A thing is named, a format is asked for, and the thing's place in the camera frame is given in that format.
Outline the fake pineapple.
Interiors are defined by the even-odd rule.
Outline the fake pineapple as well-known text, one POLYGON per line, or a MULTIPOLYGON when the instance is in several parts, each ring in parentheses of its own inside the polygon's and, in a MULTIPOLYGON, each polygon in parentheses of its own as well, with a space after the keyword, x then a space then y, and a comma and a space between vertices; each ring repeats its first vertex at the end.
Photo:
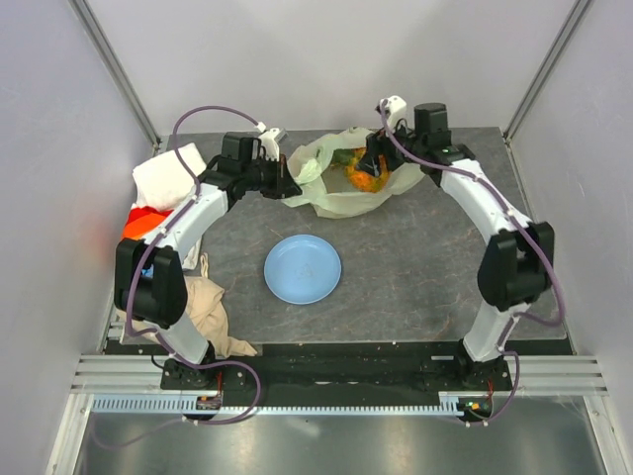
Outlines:
POLYGON ((361 192, 378 193, 385 188, 389 178, 375 178, 356 169, 356 164, 365 153, 365 147, 339 148, 333 152, 330 166, 340 168, 347 181, 361 192))

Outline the pale green plastic bag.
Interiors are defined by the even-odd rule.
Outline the pale green plastic bag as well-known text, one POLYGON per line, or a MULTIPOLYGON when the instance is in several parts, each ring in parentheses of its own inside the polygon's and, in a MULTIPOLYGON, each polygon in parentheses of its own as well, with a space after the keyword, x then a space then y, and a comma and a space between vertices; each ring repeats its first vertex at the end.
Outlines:
POLYGON ((351 218, 375 210, 422 180, 424 173, 417 165, 405 164, 391 172, 385 188, 378 193, 354 188, 342 170, 331 167, 330 162, 336 149, 365 147, 369 134, 368 129, 354 127, 298 146, 287 159, 287 165, 303 194, 284 199, 283 203, 290 208, 310 205, 321 218, 351 218))

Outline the beige crumpled cloth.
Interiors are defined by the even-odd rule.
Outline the beige crumpled cloth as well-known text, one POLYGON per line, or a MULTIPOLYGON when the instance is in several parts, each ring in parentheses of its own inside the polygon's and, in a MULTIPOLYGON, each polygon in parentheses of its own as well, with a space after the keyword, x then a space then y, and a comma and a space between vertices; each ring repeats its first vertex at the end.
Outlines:
POLYGON ((193 326, 214 348, 215 356, 256 356, 257 350, 246 340, 228 335, 228 317, 222 297, 225 289, 209 279, 209 259, 200 255, 200 276, 186 276, 186 312, 193 326))

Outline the white folded towel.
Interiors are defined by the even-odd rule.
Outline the white folded towel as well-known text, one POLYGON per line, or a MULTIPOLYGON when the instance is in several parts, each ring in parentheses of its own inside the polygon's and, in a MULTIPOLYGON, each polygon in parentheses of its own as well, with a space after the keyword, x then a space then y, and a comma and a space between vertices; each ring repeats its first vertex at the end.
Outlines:
POLYGON ((157 211, 177 208, 195 188, 194 179, 174 150, 157 155, 133 170, 135 206, 157 211))

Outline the left aluminium corner post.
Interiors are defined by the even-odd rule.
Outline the left aluminium corner post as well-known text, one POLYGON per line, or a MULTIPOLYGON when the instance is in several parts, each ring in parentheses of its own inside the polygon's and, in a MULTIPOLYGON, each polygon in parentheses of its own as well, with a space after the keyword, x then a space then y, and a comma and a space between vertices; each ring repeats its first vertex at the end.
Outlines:
POLYGON ((149 141, 152 150, 157 152, 162 143, 161 136, 157 132, 145 108, 142 106, 135 88, 92 7, 86 0, 69 0, 68 3, 78 17, 84 32, 89 37, 103 64, 114 80, 117 89, 122 94, 136 123, 139 125, 145 138, 149 141))

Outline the aluminium corner post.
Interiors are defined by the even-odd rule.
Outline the aluminium corner post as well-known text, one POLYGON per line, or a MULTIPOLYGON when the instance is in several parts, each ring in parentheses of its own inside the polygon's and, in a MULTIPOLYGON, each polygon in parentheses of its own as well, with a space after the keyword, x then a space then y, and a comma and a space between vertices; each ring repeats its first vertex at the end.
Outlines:
POLYGON ((92 7, 86 0, 69 0, 68 3, 78 17, 84 32, 89 37, 103 64, 114 80, 117 89, 122 94, 136 123, 139 125, 145 138, 149 141, 152 150, 157 152, 162 143, 161 136, 157 132, 145 108, 142 106, 135 88, 92 7))
POLYGON ((581 26, 586 14, 592 6, 592 0, 576 0, 558 33, 550 44, 535 75, 523 94, 508 125, 503 130, 502 136, 506 144, 511 144, 520 127, 533 108, 543 88, 554 73, 554 70, 563 57, 567 47, 571 43, 575 33, 581 26))

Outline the blue plastic plate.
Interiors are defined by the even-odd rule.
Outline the blue plastic plate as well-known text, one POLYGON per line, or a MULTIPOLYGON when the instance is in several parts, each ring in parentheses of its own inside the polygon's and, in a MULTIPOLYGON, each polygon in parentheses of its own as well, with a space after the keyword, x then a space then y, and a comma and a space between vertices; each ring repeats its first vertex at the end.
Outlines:
POLYGON ((310 305, 330 295, 342 275, 336 249, 312 235, 286 237, 268 252, 264 281, 278 299, 292 305, 310 305))

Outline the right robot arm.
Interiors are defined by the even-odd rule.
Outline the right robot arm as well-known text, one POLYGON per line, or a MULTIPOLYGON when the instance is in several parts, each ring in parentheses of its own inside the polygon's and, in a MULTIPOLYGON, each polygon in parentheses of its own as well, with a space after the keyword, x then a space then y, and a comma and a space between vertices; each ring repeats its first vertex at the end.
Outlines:
POLYGON ((411 126, 407 103, 399 96, 381 100, 376 110, 382 127, 367 137, 355 169, 380 178, 417 165, 461 207, 486 245, 477 273, 483 302, 452 367, 460 387, 476 389, 488 379, 487 363, 501 357, 516 323, 556 283, 554 230, 518 211, 492 184, 474 153, 452 141, 444 104, 415 106, 411 126))

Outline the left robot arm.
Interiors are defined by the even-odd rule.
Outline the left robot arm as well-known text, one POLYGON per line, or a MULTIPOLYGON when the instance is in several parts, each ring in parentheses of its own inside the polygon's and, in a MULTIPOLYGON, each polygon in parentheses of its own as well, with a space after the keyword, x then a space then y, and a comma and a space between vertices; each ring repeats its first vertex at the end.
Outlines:
POLYGON ((206 389, 217 378, 210 343, 187 315, 182 263, 204 232, 248 192, 273 200, 301 195, 280 152, 280 129, 258 136, 227 133, 207 167, 185 171, 193 188, 156 229, 116 248, 114 305, 126 315, 125 334, 152 335, 170 357, 184 364, 183 378, 206 389))

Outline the rainbow striped cloth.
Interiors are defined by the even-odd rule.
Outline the rainbow striped cloth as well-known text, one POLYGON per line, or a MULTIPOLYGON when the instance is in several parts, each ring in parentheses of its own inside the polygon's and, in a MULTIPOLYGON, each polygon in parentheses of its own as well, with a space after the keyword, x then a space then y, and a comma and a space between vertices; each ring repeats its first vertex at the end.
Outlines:
POLYGON ((123 227, 122 238, 143 238, 158 227, 171 213, 171 210, 159 211, 151 207, 132 208, 123 227))

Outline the right aluminium corner post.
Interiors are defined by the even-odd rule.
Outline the right aluminium corner post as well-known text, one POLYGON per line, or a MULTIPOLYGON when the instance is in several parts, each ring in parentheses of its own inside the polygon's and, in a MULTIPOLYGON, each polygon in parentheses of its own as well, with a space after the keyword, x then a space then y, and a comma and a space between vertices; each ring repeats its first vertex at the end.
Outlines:
POLYGON ((543 88, 554 73, 554 70, 563 57, 567 47, 571 43, 575 33, 581 26, 586 14, 592 6, 592 0, 576 0, 558 33, 550 44, 535 75, 523 94, 508 125, 503 130, 502 136, 506 144, 511 144, 520 127, 533 108, 543 88))

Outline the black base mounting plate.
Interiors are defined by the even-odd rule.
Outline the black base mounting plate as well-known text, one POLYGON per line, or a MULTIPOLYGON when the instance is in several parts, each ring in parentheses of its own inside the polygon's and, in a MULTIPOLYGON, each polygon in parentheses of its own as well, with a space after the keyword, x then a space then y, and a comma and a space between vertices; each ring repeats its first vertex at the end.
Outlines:
POLYGON ((460 420, 487 419, 494 413, 495 392, 516 392, 506 361, 517 362, 518 356, 506 351, 488 363, 464 365, 459 350, 460 343, 267 345, 260 356, 211 357, 216 365, 206 370, 169 358, 160 366, 160 387, 226 397, 249 410, 282 404, 431 405, 447 394, 486 406, 467 410, 460 420))

